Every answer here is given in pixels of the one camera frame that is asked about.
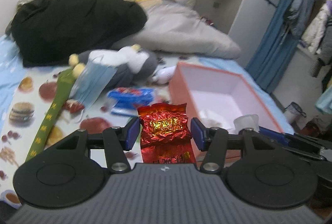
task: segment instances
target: open cardboard box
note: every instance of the open cardboard box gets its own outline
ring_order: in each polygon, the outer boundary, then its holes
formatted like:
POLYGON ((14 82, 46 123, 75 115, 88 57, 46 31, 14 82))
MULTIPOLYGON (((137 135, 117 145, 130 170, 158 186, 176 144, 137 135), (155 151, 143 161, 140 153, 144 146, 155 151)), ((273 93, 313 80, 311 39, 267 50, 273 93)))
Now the open cardboard box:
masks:
MULTIPOLYGON (((260 126, 283 132, 260 97, 240 74, 180 62, 169 83, 169 92, 173 104, 187 103, 189 128, 191 119, 200 118, 199 112, 208 109, 224 117, 231 127, 234 127, 234 119, 257 114, 260 126)), ((198 150, 193 139, 192 146, 196 161, 202 161, 206 153, 198 150)), ((226 162, 239 157, 238 150, 228 150, 226 162)))

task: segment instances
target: metal screw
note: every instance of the metal screw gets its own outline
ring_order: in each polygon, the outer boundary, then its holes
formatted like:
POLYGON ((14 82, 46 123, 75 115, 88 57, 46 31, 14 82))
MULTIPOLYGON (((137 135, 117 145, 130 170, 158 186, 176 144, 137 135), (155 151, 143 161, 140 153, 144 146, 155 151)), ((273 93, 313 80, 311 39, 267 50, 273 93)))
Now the metal screw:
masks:
POLYGON ((128 168, 127 164, 123 163, 123 162, 115 162, 112 164, 111 166, 112 170, 116 171, 116 172, 122 172, 124 170, 126 170, 128 168))
POLYGON ((215 172, 216 170, 219 169, 219 167, 220 166, 214 162, 207 162, 203 165, 203 169, 209 172, 215 172))

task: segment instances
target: red foil package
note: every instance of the red foil package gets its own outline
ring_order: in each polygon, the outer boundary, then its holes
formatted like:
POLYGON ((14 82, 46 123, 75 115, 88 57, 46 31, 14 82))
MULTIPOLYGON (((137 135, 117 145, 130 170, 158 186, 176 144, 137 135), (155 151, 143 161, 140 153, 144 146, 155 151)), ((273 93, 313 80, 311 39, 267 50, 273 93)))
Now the red foil package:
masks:
POLYGON ((137 109, 144 163, 195 163, 186 105, 157 103, 137 109))

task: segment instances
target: stuffed animal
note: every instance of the stuffed animal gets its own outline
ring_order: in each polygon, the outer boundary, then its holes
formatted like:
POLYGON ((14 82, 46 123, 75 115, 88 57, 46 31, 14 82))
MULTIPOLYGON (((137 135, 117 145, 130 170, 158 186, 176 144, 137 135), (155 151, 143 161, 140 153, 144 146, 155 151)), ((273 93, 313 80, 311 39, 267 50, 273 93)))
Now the stuffed animal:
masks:
POLYGON ((71 55, 69 64, 76 66, 78 72, 81 72, 81 68, 87 64, 88 60, 116 67, 116 73, 105 87, 107 90, 129 87, 132 82, 145 81, 158 66, 157 56, 151 51, 141 49, 138 44, 125 46, 119 51, 92 50, 71 55))

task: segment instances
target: apple print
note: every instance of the apple print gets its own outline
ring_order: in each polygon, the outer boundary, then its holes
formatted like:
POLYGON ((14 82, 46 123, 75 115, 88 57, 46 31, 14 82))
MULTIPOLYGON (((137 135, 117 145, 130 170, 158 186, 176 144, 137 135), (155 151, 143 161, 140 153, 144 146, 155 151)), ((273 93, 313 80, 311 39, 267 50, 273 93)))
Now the apple print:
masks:
POLYGON ((56 94, 56 82, 48 80, 39 87, 39 96, 46 102, 52 102, 56 94))
POLYGON ((80 124, 80 128, 86 129, 89 134, 102 133, 103 130, 111 126, 108 121, 101 117, 87 118, 80 124))

